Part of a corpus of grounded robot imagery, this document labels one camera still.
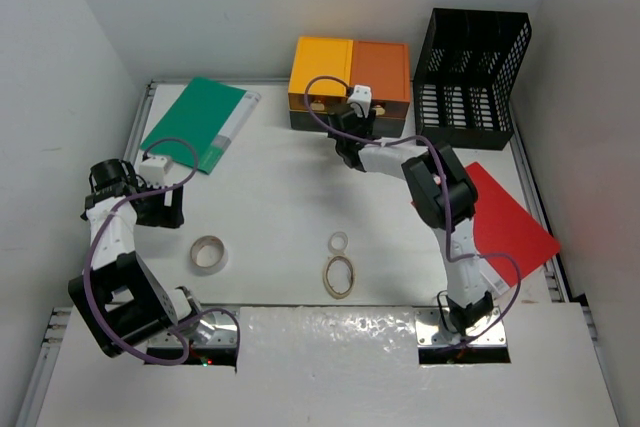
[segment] black mesh organizer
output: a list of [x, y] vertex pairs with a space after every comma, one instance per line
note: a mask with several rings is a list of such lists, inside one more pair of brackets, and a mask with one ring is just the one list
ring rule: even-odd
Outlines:
[[454, 147], [504, 148], [530, 39], [525, 13], [434, 9], [413, 81], [416, 132]]

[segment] orange box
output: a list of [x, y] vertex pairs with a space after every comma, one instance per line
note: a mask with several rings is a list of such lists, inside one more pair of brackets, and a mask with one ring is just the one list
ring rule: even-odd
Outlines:
[[401, 120], [404, 127], [411, 101], [409, 82], [407, 44], [360, 40], [353, 43], [351, 84], [371, 87], [371, 106], [379, 118]]

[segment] roll of tape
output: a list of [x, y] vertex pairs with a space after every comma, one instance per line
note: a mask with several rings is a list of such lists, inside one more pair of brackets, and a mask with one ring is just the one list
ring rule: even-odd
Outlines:
[[[344, 292], [337, 292], [333, 287], [331, 287], [331, 284], [329, 283], [329, 270], [331, 270], [331, 266], [336, 261], [342, 261], [347, 266], [347, 269], [349, 269], [349, 288]], [[324, 270], [322, 271], [322, 281], [324, 282], [324, 288], [327, 289], [327, 292], [329, 292], [329, 295], [331, 297], [337, 300], [344, 299], [351, 293], [351, 291], [353, 290], [353, 284], [355, 284], [356, 282], [356, 269], [353, 267], [351, 259], [349, 259], [349, 257], [347, 257], [346, 255], [336, 255], [334, 257], [331, 257], [327, 262], [327, 265], [325, 265]]]
[[227, 265], [229, 254], [224, 243], [213, 235], [205, 235], [191, 246], [191, 261], [199, 268], [211, 273]]

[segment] metal mounting plate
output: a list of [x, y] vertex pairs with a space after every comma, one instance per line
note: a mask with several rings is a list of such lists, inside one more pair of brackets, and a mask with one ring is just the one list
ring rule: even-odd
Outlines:
[[[480, 320], [467, 330], [467, 335], [481, 333], [500, 315], [499, 309], [493, 309], [490, 316]], [[470, 342], [466, 349], [451, 350], [442, 353], [444, 347], [451, 345], [451, 334], [442, 332], [440, 311], [437, 307], [416, 309], [416, 339], [421, 364], [448, 363], [508, 363], [509, 352], [507, 337], [502, 322], [498, 323], [482, 337]]]

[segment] cable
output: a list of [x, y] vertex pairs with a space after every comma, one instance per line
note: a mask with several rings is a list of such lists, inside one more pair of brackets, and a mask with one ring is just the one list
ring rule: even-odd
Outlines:
[[152, 355], [148, 355], [143, 352], [140, 352], [138, 349], [136, 349], [132, 345], [129, 345], [127, 342], [125, 342], [125, 340], [122, 337], [116, 334], [116, 332], [111, 328], [111, 326], [107, 323], [107, 321], [103, 317], [102, 312], [100, 312], [100, 308], [98, 307], [98, 304], [96, 303], [96, 298], [93, 294], [93, 289], [91, 288], [91, 270], [92, 270], [91, 263], [93, 262], [93, 256], [95, 255], [96, 249], [98, 248], [98, 243], [100, 242], [100, 239], [102, 238], [102, 236], [104, 235], [104, 232], [107, 230], [107, 227], [109, 226], [109, 222], [111, 222], [111, 219], [114, 217], [114, 215], [117, 215], [116, 212], [118, 211], [118, 209], [122, 207], [124, 204], [126, 204], [127, 202], [131, 202], [133, 200], [145, 199], [147, 197], [164, 194], [166, 192], [171, 192], [172, 190], [178, 189], [182, 187], [184, 184], [186, 184], [187, 182], [189, 182], [193, 178], [193, 176], [196, 175], [196, 172], [198, 171], [198, 154], [188, 142], [185, 142], [182, 139], [178, 139], [175, 137], [167, 137], [165, 139], [160, 139], [152, 143], [147, 148], [147, 150], [145, 150], [144, 153], [145, 154], [149, 153], [151, 149], [153, 149], [155, 146], [165, 142], [178, 142], [184, 145], [185, 147], [187, 147], [187, 149], [189, 149], [189, 151], [191, 152], [191, 155], [193, 156], [193, 168], [191, 169], [191, 172], [189, 173], [189, 175], [187, 175], [183, 180], [181, 180], [176, 184], [173, 184], [168, 187], [162, 187], [157, 190], [151, 190], [147, 192], [140, 192], [140, 193], [129, 195], [124, 199], [120, 200], [119, 202], [117, 202], [111, 208], [111, 210], [107, 214], [107, 218], [98, 229], [98, 232], [96, 233], [96, 236], [93, 239], [93, 242], [91, 242], [91, 245], [89, 247], [89, 252], [85, 257], [83, 271], [82, 271], [82, 283], [84, 286], [85, 295], [87, 297], [87, 304], [89, 306], [89, 310], [91, 311], [91, 314], [93, 315], [94, 319], [96, 320], [96, 322], [98, 323], [102, 331], [106, 334], [107, 337], [109, 337], [109, 339], [111, 339], [111, 341], [114, 344], [120, 347], [124, 352], [127, 352], [146, 363], [165, 365], [165, 366], [180, 365], [189, 358], [189, 343], [187, 339], [180, 332], [176, 330], [178, 326], [182, 327], [184, 325], [189, 325], [193, 322], [196, 322], [197, 320], [200, 320], [201, 317], [211, 312], [222, 312], [231, 318], [233, 323], [236, 325], [236, 328], [238, 329], [238, 341], [236, 343], [236, 370], [237, 370], [237, 358], [238, 358], [238, 353], [240, 352], [240, 325], [238, 324], [238, 320], [235, 318], [235, 316], [228, 310], [218, 308], [218, 307], [213, 307], [211, 309], [207, 309], [203, 312], [200, 312], [199, 314], [188, 319], [187, 321], [179, 323], [178, 326], [170, 328], [169, 332], [174, 336], [176, 336], [176, 338], [180, 341], [180, 344], [182, 345], [182, 355], [178, 359], [162, 359], [159, 357], [154, 357]]
[[338, 77], [334, 77], [332, 75], [319, 75], [318, 77], [314, 77], [313, 79], [311, 79], [309, 81], [309, 83], [307, 84], [306, 89], [304, 90], [304, 105], [307, 109], [307, 111], [309, 112], [309, 114], [311, 115], [311, 117], [316, 121], [316, 123], [318, 125], [320, 125], [324, 130], [326, 130], [327, 132], [330, 132], [334, 135], [343, 137], [345, 139], [349, 139], [349, 140], [353, 140], [354, 142], [360, 142], [362, 144], [368, 144], [368, 145], [378, 145], [378, 146], [388, 146], [388, 147], [393, 147], [394, 145], [400, 145], [400, 144], [404, 144], [405, 142], [410, 142], [412, 140], [417, 141], [417, 142], [421, 142], [423, 143], [427, 149], [429, 150], [429, 154], [431, 154], [431, 157], [433, 158], [433, 162], [436, 166], [436, 170], [438, 172], [438, 176], [441, 179], [441, 186], [442, 186], [442, 197], [443, 197], [443, 203], [444, 203], [444, 217], [445, 217], [445, 256], [447, 258], [447, 260], [449, 262], [458, 262], [460, 260], [463, 259], [470, 259], [470, 258], [475, 258], [478, 257], [480, 259], [491, 259], [494, 257], [503, 257], [508, 259], [512, 264], [513, 264], [513, 268], [516, 271], [516, 275], [518, 277], [518, 283], [516, 285], [516, 290], [514, 292], [513, 297], [511, 298], [511, 300], [509, 301], [509, 303], [507, 304], [507, 306], [504, 308], [504, 310], [500, 313], [500, 315], [498, 316], [498, 318], [489, 326], [487, 327], [482, 333], [472, 336], [472, 337], [465, 337], [464, 339], [462, 339], [459, 343], [451, 345], [449, 347], [443, 347], [442, 349], [438, 349], [437, 352], [442, 352], [445, 353], [447, 351], [451, 351], [451, 350], [457, 350], [459, 348], [464, 348], [466, 347], [470, 342], [473, 342], [474, 340], [476, 340], [477, 338], [483, 336], [484, 334], [486, 334], [489, 330], [491, 330], [494, 326], [496, 326], [498, 323], [502, 322], [502, 319], [504, 319], [504, 317], [507, 315], [507, 313], [511, 310], [511, 307], [513, 307], [513, 305], [515, 304], [516, 298], [518, 297], [518, 294], [520, 293], [520, 287], [522, 285], [522, 274], [520, 272], [520, 267], [518, 266], [518, 263], [515, 261], [515, 259], [513, 257], [511, 257], [511, 255], [505, 253], [505, 252], [494, 252], [491, 254], [484, 254], [484, 255], [480, 255], [480, 254], [462, 254], [459, 255], [458, 257], [451, 257], [451, 234], [453, 233], [453, 215], [451, 213], [451, 202], [449, 199], [449, 187], [447, 186], [447, 176], [445, 175], [444, 172], [444, 168], [442, 167], [442, 162], [440, 161], [440, 156], [438, 155], [438, 152], [436, 150], [436, 148], [433, 146], [433, 144], [431, 143], [431, 141], [429, 139], [427, 139], [426, 137], [424, 137], [423, 135], [411, 135], [409, 137], [405, 137], [403, 139], [399, 139], [399, 140], [394, 140], [391, 142], [379, 142], [377, 140], [371, 140], [371, 139], [364, 139], [362, 137], [358, 137], [352, 134], [348, 134], [346, 132], [342, 132], [341, 130], [338, 130], [330, 125], [325, 124], [322, 119], [320, 117], [318, 117], [318, 115], [313, 111], [313, 109], [311, 108], [311, 103], [309, 101], [309, 91], [311, 90], [311, 87], [313, 87], [313, 84], [315, 84], [316, 82], [320, 81], [320, 80], [333, 80], [334, 82], [337, 82], [339, 84], [341, 84], [345, 89], [349, 89], [349, 85], [342, 79], [338, 78]]
[[454, 332], [451, 332], [449, 330], [449, 326], [447, 325], [447, 319], [445, 319], [444, 317], [444, 309], [442, 307], [442, 302], [440, 301], [440, 296], [442, 294], [444, 294], [446, 292], [446, 290], [441, 290], [440, 292], [437, 293], [436, 295], [436, 301], [438, 302], [438, 312], [440, 313], [440, 318], [442, 319], [442, 326], [444, 327], [444, 329], [449, 332], [450, 334], [453, 334]]

